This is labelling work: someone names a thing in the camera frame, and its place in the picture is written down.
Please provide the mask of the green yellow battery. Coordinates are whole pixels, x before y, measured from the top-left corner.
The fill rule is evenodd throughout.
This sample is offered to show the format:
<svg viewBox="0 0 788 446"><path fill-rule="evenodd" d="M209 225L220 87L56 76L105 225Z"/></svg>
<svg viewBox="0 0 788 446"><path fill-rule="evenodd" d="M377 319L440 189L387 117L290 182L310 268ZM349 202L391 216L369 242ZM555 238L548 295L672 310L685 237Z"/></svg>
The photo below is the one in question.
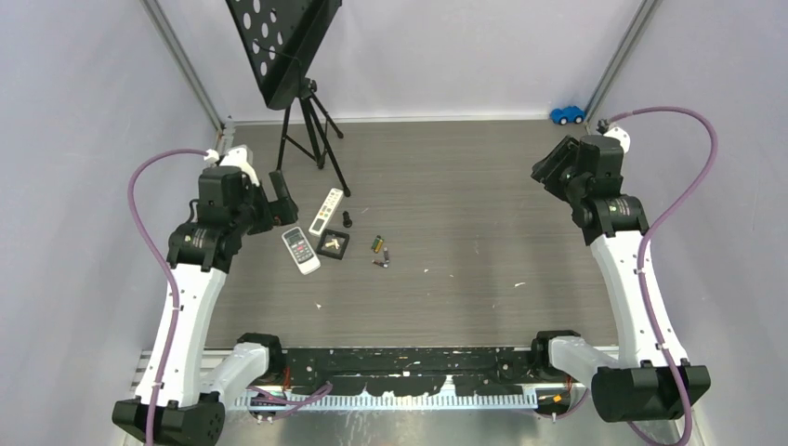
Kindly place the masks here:
<svg viewBox="0 0 788 446"><path fill-rule="evenodd" d="M384 244L384 238L382 236L380 236L380 235L377 235L374 238L374 242L372 244L372 251L374 253L378 254L381 251L381 249L383 248L383 244Z"/></svg>

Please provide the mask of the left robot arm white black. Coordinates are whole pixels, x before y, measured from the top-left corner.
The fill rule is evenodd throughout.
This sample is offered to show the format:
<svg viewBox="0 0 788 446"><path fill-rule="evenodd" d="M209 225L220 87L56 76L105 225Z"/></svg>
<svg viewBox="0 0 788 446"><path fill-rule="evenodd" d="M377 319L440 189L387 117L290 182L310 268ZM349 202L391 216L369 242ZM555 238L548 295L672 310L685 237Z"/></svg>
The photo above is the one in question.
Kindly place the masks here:
<svg viewBox="0 0 788 446"><path fill-rule="evenodd" d="M112 411L112 422L146 445L216 444L229 404L256 380L277 383L287 368L278 336L246 333L212 372L201 373L213 311L243 237L297 221L298 208L282 172L269 174L276 193L270 201L246 146L223 154L196 151L207 163L198 178L198 196L162 254L141 220L135 187L147 167L182 152L166 151L145 161L126 191L134 224L167 282L149 364L134 397L117 401Z"/></svg>

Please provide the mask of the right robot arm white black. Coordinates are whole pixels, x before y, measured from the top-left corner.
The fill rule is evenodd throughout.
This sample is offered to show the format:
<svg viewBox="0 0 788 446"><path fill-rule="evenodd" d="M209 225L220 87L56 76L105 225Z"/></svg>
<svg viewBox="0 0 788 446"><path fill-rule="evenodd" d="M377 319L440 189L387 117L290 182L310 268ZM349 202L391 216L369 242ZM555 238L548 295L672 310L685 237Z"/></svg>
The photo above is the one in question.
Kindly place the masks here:
<svg viewBox="0 0 788 446"><path fill-rule="evenodd" d="M629 137L564 137L532 167L532 179L571 208L608 291L618 356L572 330L542 331L532 341L531 369L543 381L574 378L609 423L677 420L710 388L669 320L650 256L650 224L641 201L622 192Z"/></svg>

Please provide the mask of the white remote with dark buttons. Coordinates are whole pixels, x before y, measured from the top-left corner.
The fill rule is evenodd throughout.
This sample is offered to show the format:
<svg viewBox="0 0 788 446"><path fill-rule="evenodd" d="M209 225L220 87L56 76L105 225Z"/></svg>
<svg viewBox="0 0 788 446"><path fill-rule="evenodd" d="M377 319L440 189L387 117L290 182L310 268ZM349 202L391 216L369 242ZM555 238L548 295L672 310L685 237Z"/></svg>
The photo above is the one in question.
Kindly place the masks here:
<svg viewBox="0 0 788 446"><path fill-rule="evenodd" d="M322 265L301 228L286 230L282 234L282 241L301 274L309 275Z"/></svg>

